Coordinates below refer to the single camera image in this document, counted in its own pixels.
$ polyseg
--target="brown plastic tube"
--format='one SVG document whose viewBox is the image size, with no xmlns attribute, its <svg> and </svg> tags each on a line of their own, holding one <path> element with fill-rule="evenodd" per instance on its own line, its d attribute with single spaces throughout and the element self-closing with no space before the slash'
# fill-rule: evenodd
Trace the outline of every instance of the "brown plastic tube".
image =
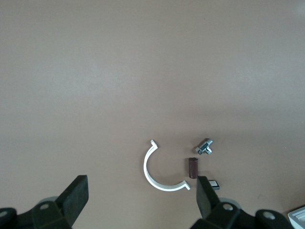
<svg viewBox="0 0 305 229">
<path fill-rule="evenodd" d="M 189 158 L 189 177 L 191 179 L 197 179 L 198 177 L 198 158 Z"/>
</svg>

